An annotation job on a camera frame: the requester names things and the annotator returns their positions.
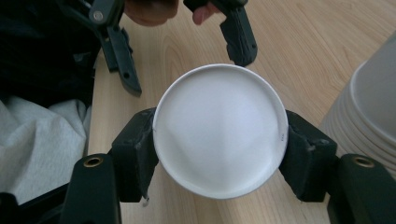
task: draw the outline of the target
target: white plate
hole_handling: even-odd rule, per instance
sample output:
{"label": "white plate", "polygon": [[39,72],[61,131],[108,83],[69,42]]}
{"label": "white plate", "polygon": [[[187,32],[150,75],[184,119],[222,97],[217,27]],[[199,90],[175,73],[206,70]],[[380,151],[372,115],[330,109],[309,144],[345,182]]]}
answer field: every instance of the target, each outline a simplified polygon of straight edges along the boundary
{"label": "white plate", "polygon": [[211,64],[180,77],[153,121],[154,145],[178,184],[215,199],[261,186],[285,154],[288,120],[274,89],[246,68]]}

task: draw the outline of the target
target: screw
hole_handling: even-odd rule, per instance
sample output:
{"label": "screw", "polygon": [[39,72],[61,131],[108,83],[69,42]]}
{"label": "screw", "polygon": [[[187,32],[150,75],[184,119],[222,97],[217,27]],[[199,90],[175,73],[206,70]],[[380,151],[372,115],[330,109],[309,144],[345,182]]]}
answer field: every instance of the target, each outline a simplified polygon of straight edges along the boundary
{"label": "screw", "polygon": [[373,167],[375,167],[375,165],[374,165],[374,163],[373,163],[372,161],[370,161],[370,160],[368,160],[368,159],[365,159],[365,158],[363,158],[363,157],[359,157],[359,156],[354,157],[354,158],[353,158],[353,161],[354,161],[356,164],[358,164],[359,166],[362,166],[362,167],[366,167],[366,168],[373,168]]}
{"label": "screw", "polygon": [[102,14],[102,12],[101,12],[101,11],[94,11],[94,12],[93,12],[93,18],[94,18],[96,21],[101,21],[101,20],[103,19],[103,14]]}
{"label": "screw", "polygon": [[100,163],[103,162],[103,159],[101,157],[92,157],[90,159],[87,159],[84,161],[84,166],[91,168],[100,165]]}

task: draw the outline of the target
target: table surface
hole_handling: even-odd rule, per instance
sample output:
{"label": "table surface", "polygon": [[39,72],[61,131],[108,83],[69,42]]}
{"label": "table surface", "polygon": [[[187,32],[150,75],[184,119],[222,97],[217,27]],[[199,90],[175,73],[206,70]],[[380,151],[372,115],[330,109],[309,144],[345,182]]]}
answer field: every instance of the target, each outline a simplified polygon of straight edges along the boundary
{"label": "table surface", "polygon": [[[319,126],[354,70],[396,30],[394,0],[249,1],[247,15],[258,45],[247,68],[266,79],[288,110]],[[138,111],[156,106],[182,74],[229,60],[215,15],[201,26],[179,4],[177,16],[159,27],[142,27],[126,17],[143,93],[132,96],[118,73],[97,61],[89,154],[107,153]],[[329,223],[324,203],[297,200],[277,171],[263,186],[231,200],[207,199],[183,189],[157,165],[148,206],[122,203],[123,223]]]}

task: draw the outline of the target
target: human hand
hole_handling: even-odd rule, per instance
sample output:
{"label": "human hand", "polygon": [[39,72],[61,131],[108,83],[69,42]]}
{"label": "human hand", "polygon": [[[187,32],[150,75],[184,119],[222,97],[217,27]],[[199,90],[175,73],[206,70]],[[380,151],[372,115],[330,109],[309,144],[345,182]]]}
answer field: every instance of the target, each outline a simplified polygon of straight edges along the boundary
{"label": "human hand", "polygon": [[125,0],[124,13],[144,26],[166,23],[177,14],[178,0]]}
{"label": "human hand", "polygon": [[215,7],[211,2],[207,2],[207,4],[203,7],[198,7],[192,13],[192,20],[195,24],[201,25],[207,18],[211,17],[215,13],[219,13],[220,10]]}
{"label": "human hand", "polygon": [[[178,0],[125,0],[124,12],[134,22],[144,26],[166,23],[177,14]],[[200,25],[219,10],[210,2],[192,13],[192,20]]]}

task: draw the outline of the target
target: white cloth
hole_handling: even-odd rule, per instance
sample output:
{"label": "white cloth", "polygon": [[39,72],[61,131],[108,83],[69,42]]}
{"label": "white cloth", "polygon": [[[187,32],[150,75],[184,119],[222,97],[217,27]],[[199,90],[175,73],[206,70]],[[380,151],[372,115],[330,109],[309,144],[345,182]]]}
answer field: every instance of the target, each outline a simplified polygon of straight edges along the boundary
{"label": "white cloth", "polygon": [[49,108],[15,96],[0,102],[0,192],[25,203],[69,182],[91,120],[79,100]]}

